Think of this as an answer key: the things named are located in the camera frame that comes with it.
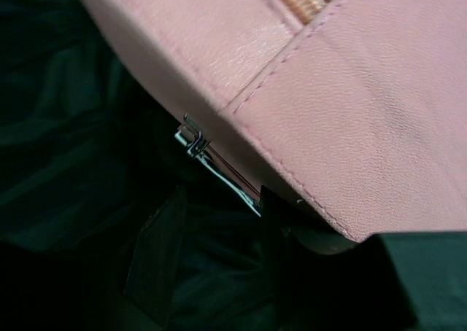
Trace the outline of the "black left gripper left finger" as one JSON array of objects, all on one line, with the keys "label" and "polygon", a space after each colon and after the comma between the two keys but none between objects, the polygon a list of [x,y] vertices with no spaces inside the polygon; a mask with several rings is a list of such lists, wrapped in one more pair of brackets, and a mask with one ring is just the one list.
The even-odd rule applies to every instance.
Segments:
[{"label": "black left gripper left finger", "polygon": [[178,187],[136,238],[123,294],[156,324],[168,324],[184,236],[187,198]]}]

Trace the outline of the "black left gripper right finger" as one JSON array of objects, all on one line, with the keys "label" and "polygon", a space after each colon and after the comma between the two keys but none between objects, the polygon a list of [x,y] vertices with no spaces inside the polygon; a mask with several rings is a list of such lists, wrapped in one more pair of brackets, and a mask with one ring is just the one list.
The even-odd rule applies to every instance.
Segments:
[{"label": "black left gripper right finger", "polygon": [[379,236],[342,253],[317,253],[291,229],[310,223],[267,187],[260,212],[280,330],[416,329],[417,314]]}]

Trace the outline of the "pink toiletry box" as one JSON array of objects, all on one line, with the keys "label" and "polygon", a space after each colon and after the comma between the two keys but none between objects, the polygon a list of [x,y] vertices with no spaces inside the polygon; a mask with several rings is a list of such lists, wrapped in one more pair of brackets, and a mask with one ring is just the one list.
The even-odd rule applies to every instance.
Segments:
[{"label": "pink toiletry box", "polygon": [[466,0],[81,0],[187,153],[333,254],[466,229]]}]

